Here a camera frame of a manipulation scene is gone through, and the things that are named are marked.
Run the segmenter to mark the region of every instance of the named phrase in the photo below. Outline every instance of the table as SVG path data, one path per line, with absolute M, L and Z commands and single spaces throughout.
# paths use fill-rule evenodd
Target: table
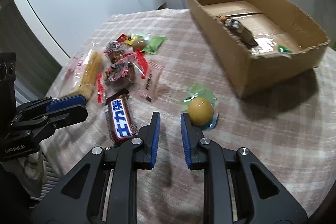
M 180 102 L 195 83 L 210 88 L 219 101 L 215 129 L 204 135 L 222 147 L 249 148 L 311 215 L 336 178 L 336 52 L 328 48 L 319 67 L 246 100 L 238 99 L 226 73 L 189 10 L 159 10 L 110 17 L 85 42 L 102 47 L 121 33 L 166 36 L 147 59 L 164 64 L 157 98 L 149 103 L 130 89 L 128 107 L 139 127 L 161 113 L 157 162 L 138 172 L 138 223 L 200 223 L 203 173 L 189 171 L 180 133 Z M 56 97 L 65 66 L 48 96 Z M 41 143 L 51 166 L 66 174 L 91 148 L 110 146 L 103 106 L 96 94 L 81 124 L 62 128 Z

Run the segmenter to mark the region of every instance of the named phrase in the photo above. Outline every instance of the wrapped chocolate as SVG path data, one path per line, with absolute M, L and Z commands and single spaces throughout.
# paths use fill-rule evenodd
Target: wrapped chocolate
M 253 48 L 258 45 L 258 43 L 254 40 L 251 31 L 245 28 L 238 20 L 226 16 L 218 16 L 217 18 L 234 35 L 238 36 L 247 48 Z
M 137 135 L 127 107 L 128 93 L 127 89 L 121 89 L 106 100 L 105 116 L 109 135 L 115 146 Z
M 121 42 L 110 41 L 106 46 L 104 53 L 111 63 L 114 64 L 122 59 L 122 56 L 125 54 L 125 50 L 122 47 Z
M 105 71 L 105 80 L 115 82 L 121 78 L 126 78 L 131 83 L 136 81 L 135 69 L 140 72 L 141 77 L 144 79 L 147 72 L 147 61 L 139 50 L 135 52 L 126 53 L 122 59 L 112 64 Z

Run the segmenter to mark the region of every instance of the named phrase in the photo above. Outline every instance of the red candy wrapper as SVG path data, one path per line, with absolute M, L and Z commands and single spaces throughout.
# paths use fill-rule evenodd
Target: red candy wrapper
M 130 35 L 125 35 L 125 34 L 121 34 L 120 36 L 119 36 L 119 38 L 117 39 L 117 41 L 118 42 L 120 42 L 120 43 L 123 43 L 123 42 L 125 42 L 125 41 L 127 41 L 127 40 L 131 40 L 132 38 L 131 38 L 131 36 Z
M 103 103 L 105 100 L 105 88 L 102 83 L 103 74 L 97 74 L 97 102 Z
M 129 57 L 130 60 L 137 61 L 137 64 L 140 67 L 140 69 L 137 69 L 141 72 L 141 78 L 146 78 L 148 63 L 140 50 L 136 49 L 135 52 L 126 53 L 123 57 Z

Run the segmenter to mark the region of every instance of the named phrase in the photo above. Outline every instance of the cardboard box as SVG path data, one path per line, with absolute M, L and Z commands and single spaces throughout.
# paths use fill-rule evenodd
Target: cardboard box
M 322 28 L 288 0 L 187 0 L 239 97 L 316 67 L 330 40 Z M 253 54 L 216 18 L 234 16 L 269 51 Z M 278 45 L 292 53 L 278 52 Z

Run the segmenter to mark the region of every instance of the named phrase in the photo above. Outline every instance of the chocolate bar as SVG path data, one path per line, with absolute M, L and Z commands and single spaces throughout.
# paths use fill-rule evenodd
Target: chocolate bar
M 127 108 L 127 98 L 128 90 L 121 89 L 106 100 L 105 116 L 110 138 L 115 142 L 115 146 L 136 136 Z

